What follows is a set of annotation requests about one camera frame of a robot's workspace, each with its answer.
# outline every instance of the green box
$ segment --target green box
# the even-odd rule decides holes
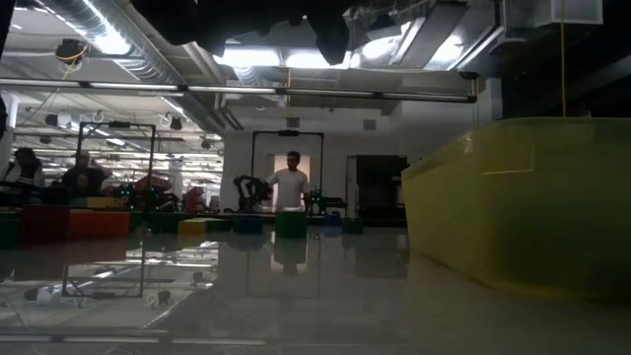
[[[276,238],[300,239],[307,236],[305,212],[280,212],[276,214]]]
[[[0,249],[16,249],[20,241],[20,219],[0,220]]]
[[[342,222],[342,234],[360,235],[364,234],[364,220],[360,218],[345,218]]]
[[[208,219],[206,223],[206,232],[230,232],[233,230],[233,221],[220,220],[220,219]]]

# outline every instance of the cable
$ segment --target cable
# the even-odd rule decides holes
[[[565,66],[565,0],[561,0],[561,107],[563,117],[567,117],[567,93],[566,93],[566,66]]]
[[[68,69],[68,70],[66,71],[66,73],[63,75],[63,77],[61,78],[61,80],[65,80],[65,79],[68,77],[68,74],[70,74],[70,73],[71,73],[71,71],[70,71],[70,69]],[[55,89],[55,90],[54,90],[54,91],[52,91],[50,94],[48,94],[48,96],[47,96],[47,97],[46,97],[46,98],[45,98],[45,99],[41,102],[41,104],[39,104],[39,106],[35,109],[35,111],[33,111],[33,113],[31,113],[31,115],[30,115],[29,117],[27,117],[27,119],[25,119],[24,121],[22,121],[22,123],[20,123],[20,124],[16,124],[16,128],[20,128],[20,127],[22,127],[23,125],[25,125],[27,122],[29,122],[29,121],[31,120],[31,118],[33,118],[33,117],[34,117],[34,116],[35,116],[35,115],[39,112],[39,110],[40,110],[40,109],[41,109],[44,105],[46,105],[46,102],[47,102],[47,101],[48,101],[48,100],[49,100],[49,99],[50,99],[53,95],[57,94],[57,92],[58,92],[58,91],[59,91],[59,88]]]
[[[72,64],[74,64],[77,61],[77,59],[81,58],[81,56],[84,55],[86,53],[86,51],[88,51],[88,47],[89,46],[86,45],[85,47],[83,47],[83,50],[81,50],[81,52],[79,52],[78,54],[75,54],[75,55],[71,55],[69,57],[62,57],[62,56],[59,56],[57,54],[55,54],[55,57],[57,59],[59,59],[60,61],[63,61],[63,62],[72,60]]]

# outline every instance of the ventilation duct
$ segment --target ventilation duct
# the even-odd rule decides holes
[[[143,60],[115,60],[129,74],[144,83],[183,84],[183,79],[160,51],[114,1],[36,0],[57,19],[72,28],[104,54],[142,57]],[[225,122],[191,93],[169,98],[178,104],[203,130],[221,132]]]
[[[467,11],[463,3],[438,3],[418,31],[400,65],[406,68],[425,68],[439,48],[450,37]]]
[[[509,31],[560,23],[602,25],[602,0],[505,0],[504,18]]]
[[[258,74],[256,67],[233,68],[235,75],[243,86],[263,86],[263,79]]]

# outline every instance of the green stool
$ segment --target green stool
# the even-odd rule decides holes
[[[276,238],[302,239],[307,236],[305,212],[280,212],[276,214]]]
[[[17,249],[20,242],[20,219],[0,219],[0,249]]]

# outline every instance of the blue bin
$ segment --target blue bin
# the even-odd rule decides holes
[[[261,216],[239,216],[235,220],[233,230],[236,234],[262,234],[263,217]]]
[[[341,227],[342,217],[338,215],[324,215],[322,219],[322,225],[324,227]]]

